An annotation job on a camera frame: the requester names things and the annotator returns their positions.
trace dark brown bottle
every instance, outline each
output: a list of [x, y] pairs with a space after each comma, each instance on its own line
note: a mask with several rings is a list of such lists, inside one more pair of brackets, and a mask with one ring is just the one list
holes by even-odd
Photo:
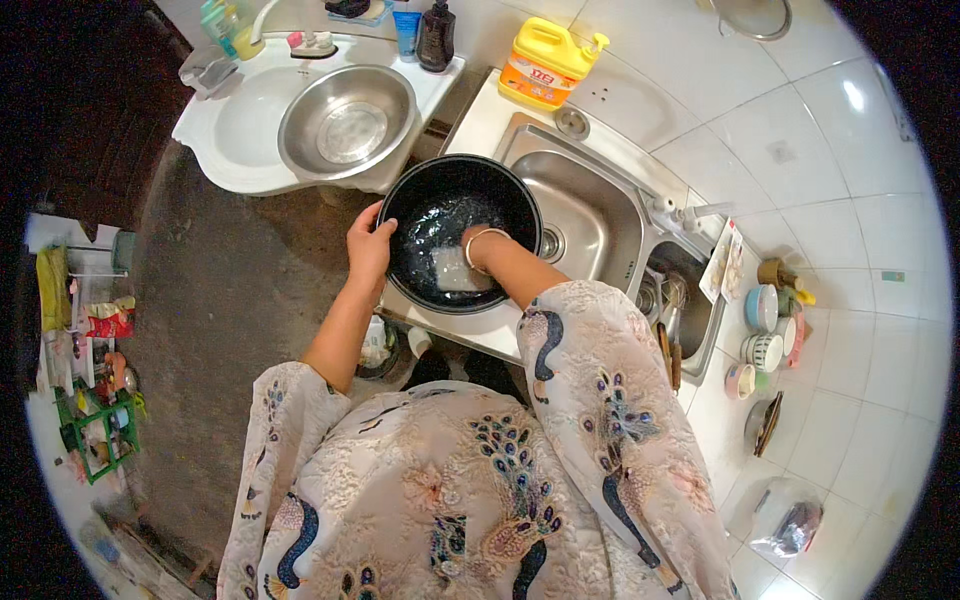
[[453, 60], [453, 26], [457, 17], [446, 6], [446, 0], [437, 0], [420, 21], [417, 38], [417, 59], [423, 70], [442, 73]]

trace hand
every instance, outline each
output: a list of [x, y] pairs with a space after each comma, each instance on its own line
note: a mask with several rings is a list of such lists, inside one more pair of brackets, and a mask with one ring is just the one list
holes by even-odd
[[396, 231], [396, 219], [390, 219], [371, 232], [381, 204], [382, 200], [367, 206], [347, 232], [350, 263], [347, 283], [373, 295], [379, 295], [387, 282], [390, 236]]
[[508, 241], [507, 238], [495, 232], [486, 233], [481, 237], [477, 237], [481, 231], [488, 228], [490, 228], [490, 226], [486, 224], [474, 225], [464, 231], [463, 237], [460, 238], [460, 247], [464, 249], [464, 258], [467, 256], [467, 242], [474, 237], [477, 238], [470, 244], [470, 260], [473, 261], [474, 267], [484, 271], [487, 270], [487, 256], [490, 253], [491, 245], [495, 244], [498, 240]]

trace yellow dish soap bottle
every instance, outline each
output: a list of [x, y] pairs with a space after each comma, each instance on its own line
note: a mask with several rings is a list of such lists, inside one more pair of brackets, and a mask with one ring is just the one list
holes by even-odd
[[603, 34], [581, 48], [570, 32], [538, 16], [527, 19], [500, 74], [502, 94], [541, 110], [556, 110], [610, 45]]

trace person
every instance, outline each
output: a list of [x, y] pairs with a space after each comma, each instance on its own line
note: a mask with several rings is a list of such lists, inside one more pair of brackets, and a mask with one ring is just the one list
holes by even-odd
[[525, 309], [533, 410], [464, 381], [347, 396], [396, 229], [373, 229], [379, 207], [306, 353], [253, 385], [218, 596], [738, 597], [703, 457], [620, 290], [470, 228], [468, 262]]

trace stainless steel sink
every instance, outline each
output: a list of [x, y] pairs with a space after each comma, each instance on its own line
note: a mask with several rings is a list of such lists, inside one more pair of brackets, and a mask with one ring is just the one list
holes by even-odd
[[511, 169], [540, 207], [546, 241], [540, 257], [571, 279], [596, 279], [626, 292], [642, 239], [630, 196], [555, 152], [531, 152]]
[[711, 248], [651, 219], [657, 194], [593, 150], [517, 113], [493, 154], [530, 187], [543, 218], [540, 257], [572, 279], [594, 279], [637, 297], [644, 268], [679, 274], [682, 371], [699, 385], [716, 343], [723, 299], [711, 304], [698, 283]]

